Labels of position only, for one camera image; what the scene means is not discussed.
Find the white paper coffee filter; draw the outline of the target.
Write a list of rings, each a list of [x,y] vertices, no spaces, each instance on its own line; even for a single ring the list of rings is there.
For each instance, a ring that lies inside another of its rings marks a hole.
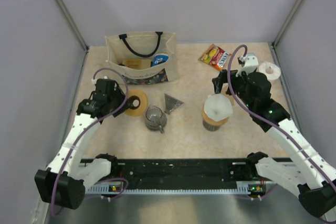
[[[233,114],[229,98],[222,94],[209,95],[204,103],[205,114],[213,121],[222,121]]]

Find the grey glass dripper cone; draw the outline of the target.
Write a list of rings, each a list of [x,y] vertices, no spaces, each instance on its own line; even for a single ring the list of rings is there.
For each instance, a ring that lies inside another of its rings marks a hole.
[[[184,102],[166,93],[164,94],[164,98],[165,98],[165,111],[164,112],[166,114],[171,114],[174,110],[176,110],[178,107],[184,104]]]

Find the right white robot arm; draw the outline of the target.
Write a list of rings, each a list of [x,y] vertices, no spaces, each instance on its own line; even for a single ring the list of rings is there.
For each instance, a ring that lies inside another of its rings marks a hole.
[[[241,68],[232,70],[233,59],[227,69],[212,79],[215,94],[224,84],[252,121],[273,138],[294,164],[289,168],[264,153],[251,154],[252,162],[245,166],[248,178],[270,179],[298,198],[310,215],[324,223],[335,223],[335,167],[329,164],[302,135],[286,109],[271,98],[271,83],[258,72],[258,60],[243,53],[238,58]]]

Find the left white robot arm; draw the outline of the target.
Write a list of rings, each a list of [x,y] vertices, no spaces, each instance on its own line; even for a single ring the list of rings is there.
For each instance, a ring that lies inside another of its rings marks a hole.
[[[100,154],[86,167],[80,162],[89,142],[103,120],[116,117],[128,109],[128,93],[111,79],[95,80],[95,90],[82,100],[77,108],[73,125],[54,159],[34,177],[43,202],[53,206],[77,209],[85,193],[100,179],[114,180],[119,168],[115,157]]]

